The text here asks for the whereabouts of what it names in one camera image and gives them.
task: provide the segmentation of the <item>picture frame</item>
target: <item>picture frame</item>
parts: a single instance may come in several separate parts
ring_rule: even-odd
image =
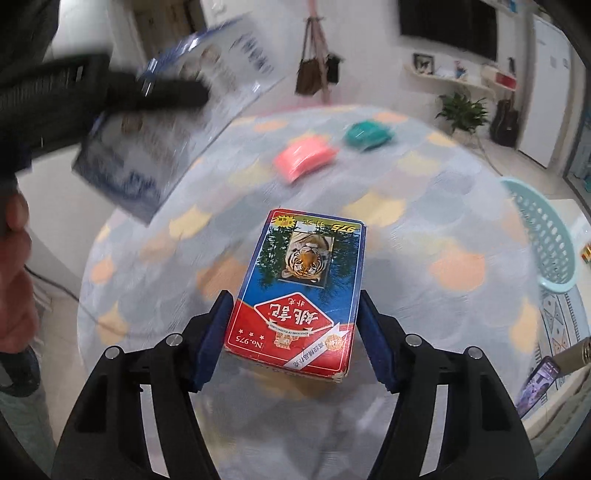
[[[413,54],[413,65],[417,73],[433,75],[435,73],[435,57],[424,53]]]

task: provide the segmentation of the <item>red diamond logo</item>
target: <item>red diamond logo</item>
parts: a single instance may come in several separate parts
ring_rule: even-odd
[[[296,337],[307,337],[335,324],[299,292],[257,303],[254,309],[271,330]]]

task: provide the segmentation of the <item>yellow starburst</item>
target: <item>yellow starburst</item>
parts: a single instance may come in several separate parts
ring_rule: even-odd
[[[293,227],[296,223],[296,219],[289,215],[279,215],[273,219],[273,225],[275,226],[286,226],[288,228]]]

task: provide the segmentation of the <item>gray pants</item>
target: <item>gray pants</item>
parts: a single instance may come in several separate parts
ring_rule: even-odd
[[[24,398],[0,392],[0,411],[25,451],[50,476],[56,444],[49,423],[43,385],[34,394]]]

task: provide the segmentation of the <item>light blue basket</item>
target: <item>light blue basket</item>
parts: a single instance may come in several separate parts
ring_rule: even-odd
[[[577,281],[577,262],[569,230],[552,205],[535,188],[502,178],[528,231],[538,264],[538,282],[546,290],[564,293]]]

